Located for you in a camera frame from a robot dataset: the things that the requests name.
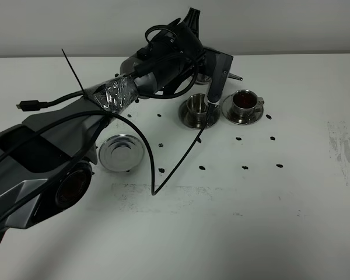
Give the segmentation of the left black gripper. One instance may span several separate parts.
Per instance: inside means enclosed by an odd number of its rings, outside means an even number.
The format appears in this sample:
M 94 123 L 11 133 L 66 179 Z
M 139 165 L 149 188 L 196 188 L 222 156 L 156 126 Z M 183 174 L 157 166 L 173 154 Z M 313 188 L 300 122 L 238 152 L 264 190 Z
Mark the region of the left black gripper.
M 184 20 L 155 25 L 145 32 L 149 58 L 158 63 L 152 72 L 158 91 L 176 93 L 189 77 L 191 82 L 180 93 L 187 93 L 194 85 L 205 54 L 199 40 L 200 14 L 200 10 L 190 8 Z

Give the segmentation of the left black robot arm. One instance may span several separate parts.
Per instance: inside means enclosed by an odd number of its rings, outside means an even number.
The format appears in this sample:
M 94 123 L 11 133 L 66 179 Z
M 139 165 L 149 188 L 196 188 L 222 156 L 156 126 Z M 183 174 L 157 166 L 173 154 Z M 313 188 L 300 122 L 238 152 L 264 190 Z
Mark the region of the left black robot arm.
M 0 132 L 0 244 L 10 228 L 27 229 L 75 205 L 97 163 L 96 140 L 139 98 L 173 99 L 195 83 L 205 49 L 200 11 L 145 32 L 146 46 L 126 59 L 115 78 L 54 101 L 17 107 L 30 115 Z

